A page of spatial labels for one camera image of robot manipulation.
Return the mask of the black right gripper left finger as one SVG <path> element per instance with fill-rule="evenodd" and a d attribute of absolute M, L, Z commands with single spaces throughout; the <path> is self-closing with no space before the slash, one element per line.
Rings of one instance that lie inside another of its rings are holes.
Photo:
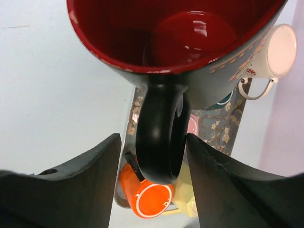
<path fill-rule="evenodd" d="M 106 228 L 121 151 L 114 133 L 94 148 L 38 175 L 0 172 L 3 228 Z"/>

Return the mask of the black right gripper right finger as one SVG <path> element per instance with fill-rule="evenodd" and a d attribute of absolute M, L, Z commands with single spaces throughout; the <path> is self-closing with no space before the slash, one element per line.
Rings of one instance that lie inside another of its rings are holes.
<path fill-rule="evenodd" d="M 187 135 L 187 157 L 202 228 L 301 228 L 304 176 L 245 165 Z"/>

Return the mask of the black mug orange trim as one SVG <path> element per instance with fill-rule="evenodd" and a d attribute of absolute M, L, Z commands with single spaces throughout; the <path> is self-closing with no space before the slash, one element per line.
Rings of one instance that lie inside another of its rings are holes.
<path fill-rule="evenodd" d="M 284 0 L 69 0 L 75 33 L 98 59 L 146 92 L 135 152 L 143 176 L 177 179 L 190 111 L 238 84 Z"/>

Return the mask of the cream mug with script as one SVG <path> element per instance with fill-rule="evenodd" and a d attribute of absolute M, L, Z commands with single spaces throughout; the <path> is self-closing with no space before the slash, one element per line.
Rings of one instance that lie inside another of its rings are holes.
<path fill-rule="evenodd" d="M 267 95 L 279 79 L 287 76 L 296 55 L 297 37 L 293 27 L 289 24 L 273 26 L 262 47 L 242 75 L 238 84 L 240 94 L 247 100 L 257 100 Z M 249 96 L 243 88 L 250 78 L 268 80 L 263 92 L 256 97 Z"/>

